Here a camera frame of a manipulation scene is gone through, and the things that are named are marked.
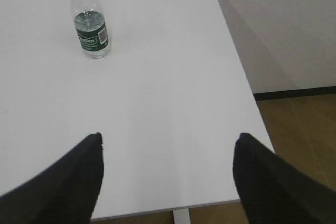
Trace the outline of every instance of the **white wall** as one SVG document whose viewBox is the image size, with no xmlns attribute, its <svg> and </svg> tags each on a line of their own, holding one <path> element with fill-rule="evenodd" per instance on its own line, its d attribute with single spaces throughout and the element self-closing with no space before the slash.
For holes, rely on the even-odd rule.
<svg viewBox="0 0 336 224">
<path fill-rule="evenodd" d="M 254 92 L 336 85 L 336 0 L 219 2 Z"/>
</svg>

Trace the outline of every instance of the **wooden floor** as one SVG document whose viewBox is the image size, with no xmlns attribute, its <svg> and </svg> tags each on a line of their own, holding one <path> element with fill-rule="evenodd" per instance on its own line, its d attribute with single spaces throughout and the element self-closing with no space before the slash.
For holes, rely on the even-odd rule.
<svg viewBox="0 0 336 224">
<path fill-rule="evenodd" d="M 336 94 L 259 101 L 277 155 L 336 190 Z M 239 202 L 190 209 L 192 224 L 248 224 Z M 171 212 L 94 224 L 173 224 Z"/>
</svg>

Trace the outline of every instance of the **green label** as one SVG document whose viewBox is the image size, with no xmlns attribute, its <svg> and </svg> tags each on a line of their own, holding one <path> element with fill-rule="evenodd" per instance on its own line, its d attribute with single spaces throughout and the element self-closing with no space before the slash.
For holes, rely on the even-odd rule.
<svg viewBox="0 0 336 224">
<path fill-rule="evenodd" d="M 99 51 L 104 49 L 109 43 L 105 23 L 94 31 L 76 30 L 80 44 L 86 51 Z"/>
</svg>

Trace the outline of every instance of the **table leg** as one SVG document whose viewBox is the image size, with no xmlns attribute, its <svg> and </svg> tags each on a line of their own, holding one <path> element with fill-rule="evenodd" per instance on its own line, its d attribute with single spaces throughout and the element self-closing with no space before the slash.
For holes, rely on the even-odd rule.
<svg viewBox="0 0 336 224">
<path fill-rule="evenodd" d="M 190 224 L 189 209 L 174 210 L 173 214 L 175 224 Z"/>
</svg>

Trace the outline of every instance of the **water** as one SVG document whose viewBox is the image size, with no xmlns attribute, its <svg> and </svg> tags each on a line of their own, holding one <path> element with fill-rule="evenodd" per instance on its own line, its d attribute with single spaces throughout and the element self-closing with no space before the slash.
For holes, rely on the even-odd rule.
<svg viewBox="0 0 336 224">
<path fill-rule="evenodd" d="M 105 22 L 104 16 L 96 11 L 90 10 L 84 13 L 80 13 L 75 17 L 75 27 L 80 31 L 95 31 L 99 29 Z M 111 50 L 111 43 L 99 50 L 99 51 L 88 51 L 83 48 L 83 51 L 88 54 L 91 58 L 102 58 L 107 55 Z"/>
</svg>

